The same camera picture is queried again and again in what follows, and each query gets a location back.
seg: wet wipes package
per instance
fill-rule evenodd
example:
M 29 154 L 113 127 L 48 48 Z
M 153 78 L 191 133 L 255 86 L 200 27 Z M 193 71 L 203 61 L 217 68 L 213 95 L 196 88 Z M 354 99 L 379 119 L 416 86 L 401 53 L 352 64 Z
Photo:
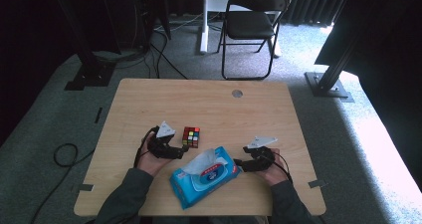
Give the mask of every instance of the wet wipes package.
M 193 206 L 212 191 L 237 177 L 240 169 L 224 147 L 208 149 L 170 177 L 183 209 Z

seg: person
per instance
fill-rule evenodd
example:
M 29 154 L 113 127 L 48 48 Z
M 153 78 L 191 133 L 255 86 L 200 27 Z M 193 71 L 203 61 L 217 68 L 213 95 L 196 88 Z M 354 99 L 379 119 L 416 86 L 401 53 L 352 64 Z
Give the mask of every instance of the person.
M 152 134 L 146 139 L 148 143 Z M 272 149 L 275 154 L 280 154 L 276 148 Z M 127 171 L 122 184 L 111 193 L 105 200 L 97 219 L 96 224 L 103 223 L 139 223 L 138 211 L 146 199 L 149 186 L 160 169 L 172 159 L 156 158 L 143 146 L 142 155 L 135 168 Z M 276 155 L 276 163 L 283 166 L 280 157 Z M 287 175 L 278 166 L 271 165 L 267 170 L 256 172 L 270 186 L 273 197 L 272 223 L 314 223 L 312 215 L 307 207 L 300 200 L 293 184 L 288 180 Z M 188 217 L 181 217 L 175 223 L 186 223 Z M 233 217 L 222 220 L 211 217 L 210 222 L 217 223 L 258 223 L 251 217 Z

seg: white marker tag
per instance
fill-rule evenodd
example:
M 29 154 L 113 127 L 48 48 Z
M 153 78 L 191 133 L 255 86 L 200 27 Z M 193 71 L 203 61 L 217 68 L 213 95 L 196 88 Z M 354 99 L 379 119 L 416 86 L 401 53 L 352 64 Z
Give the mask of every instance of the white marker tag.
M 174 130 L 170 125 L 168 125 L 167 122 L 163 121 L 161 126 L 159 127 L 157 137 L 169 136 L 175 133 L 176 133 L 176 130 Z
M 276 137 L 265 137 L 265 136 L 255 136 L 255 139 L 248 144 L 248 148 L 258 148 L 266 146 L 270 143 L 277 141 Z

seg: hand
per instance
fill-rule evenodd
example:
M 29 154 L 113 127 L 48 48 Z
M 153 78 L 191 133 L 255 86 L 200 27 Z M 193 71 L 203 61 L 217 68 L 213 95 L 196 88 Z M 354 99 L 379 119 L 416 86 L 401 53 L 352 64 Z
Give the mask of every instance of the hand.
M 139 162 L 137 163 L 137 167 L 140 170 L 143 170 L 149 173 L 151 176 L 155 177 L 159 170 L 165 164 L 169 163 L 173 159 L 166 159 L 166 158 L 157 158 L 154 154 L 148 151 L 148 143 L 149 140 L 154 136 L 154 133 L 151 133 L 147 138 L 143 145 L 142 150 L 140 151 L 141 157 L 139 158 Z
M 280 157 L 277 154 L 280 154 L 280 151 L 277 148 L 271 148 L 271 151 L 275 153 L 275 162 L 284 167 L 282 162 L 280 161 Z M 264 171 L 257 171 L 258 175 L 264 178 L 266 182 L 270 185 L 276 185 L 282 181 L 288 180 L 288 176 L 285 174 L 285 172 L 280 169 L 280 167 L 276 165 L 271 165 L 267 170 Z

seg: chair backrest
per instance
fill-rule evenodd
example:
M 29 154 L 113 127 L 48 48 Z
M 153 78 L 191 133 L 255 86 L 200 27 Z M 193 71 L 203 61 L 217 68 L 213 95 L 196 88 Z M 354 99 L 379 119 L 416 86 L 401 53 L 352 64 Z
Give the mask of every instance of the chair backrest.
M 286 12 L 292 0 L 229 0 L 226 12 L 230 11 L 231 5 L 237 5 L 252 11 L 270 12 L 279 11 Z

